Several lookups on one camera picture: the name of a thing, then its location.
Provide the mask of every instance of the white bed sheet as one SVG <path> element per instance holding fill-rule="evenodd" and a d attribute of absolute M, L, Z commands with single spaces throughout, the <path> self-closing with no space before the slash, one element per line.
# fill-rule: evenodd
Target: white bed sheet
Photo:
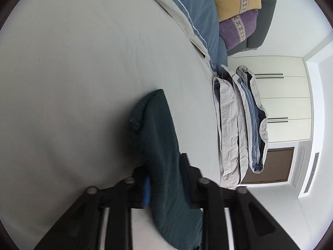
<path fill-rule="evenodd" d="M 162 88 L 181 152 L 220 182 L 213 74 L 154 0 L 21 0 L 0 31 L 0 219 L 33 249 L 91 185 L 139 160 L 124 141 L 137 101 Z M 134 249 L 172 248 L 134 210 Z"/>

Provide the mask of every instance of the dark green towel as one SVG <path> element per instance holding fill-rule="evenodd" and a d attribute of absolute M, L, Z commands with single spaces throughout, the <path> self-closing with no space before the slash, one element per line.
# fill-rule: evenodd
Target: dark green towel
<path fill-rule="evenodd" d="M 148 166 L 150 206 L 157 230 L 174 248 L 194 250 L 201 243 L 203 214 L 190 209 L 185 199 L 178 140 L 163 90 L 139 101 L 132 111 L 130 128 L 133 146 Z"/>

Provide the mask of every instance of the striped pillowcase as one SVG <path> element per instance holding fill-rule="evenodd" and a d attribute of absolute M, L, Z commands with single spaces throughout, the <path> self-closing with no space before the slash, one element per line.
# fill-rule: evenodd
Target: striped pillowcase
<path fill-rule="evenodd" d="M 227 50 L 251 36 L 257 27 L 258 10 L 253 9 L 219 23 L 219 35 Z"/>

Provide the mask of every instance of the wardrobe handle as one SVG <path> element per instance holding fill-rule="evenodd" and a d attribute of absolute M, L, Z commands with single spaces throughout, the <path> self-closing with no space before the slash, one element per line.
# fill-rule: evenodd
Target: wardrobe handle
<path fill-rule="evenodd" d="M 283 73 L 262 73 L 262 74 L 254 74 L 255 76 L 261 76 L 261 75 L 282 75 L 283 76 Z"/>
<path fill-rule="evenodd" d="M 267 119 L 288 119 L 289 117 L 276 117 L 276 118 L 267 118 Z"/>
<path fill-rule="evenodd" d="M 283 76 L 281 76 L 281 77 L 255 77 L 256 79 L 284 79 L 284 77 Z"/>
<path fill-rule="evenodd" d="M 262 73 L 255 74 L 256 79 L 283 79 L 283 73 Z"/>
<path fill-rule="evenodd" d="M 267 123 L 286 123 L 289 122 L 288 120 L 284 120 L 284 121 L 267 121 Z"/>

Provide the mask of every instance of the door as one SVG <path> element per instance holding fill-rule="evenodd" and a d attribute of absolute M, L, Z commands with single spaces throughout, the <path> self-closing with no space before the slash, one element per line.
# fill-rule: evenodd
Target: door
<path fill-rule="evenodd" d="M 262 99 L 267 98 L 309 98 L 309 83 L 306 77 L 260 77 L 257 86 Z"/>
<path fill-rule="evenodd" d="M 268 120 L 311 118 L 311 101 L 309 98 L 261 99 L 261 103 L 268 114 Z"/>
<path fill-rule="evenodd" d="M 291 142 L 311 138 L 311 119 L 268 120 L 269 142 Z"/>
<path fill-rule="evenodd" d="M 264 164 L 264 170 L 253 173 L 251 168 L 247 169 L 242 184 L 274 183 L 288 181 L 294 147 L 269 149 Z"/>

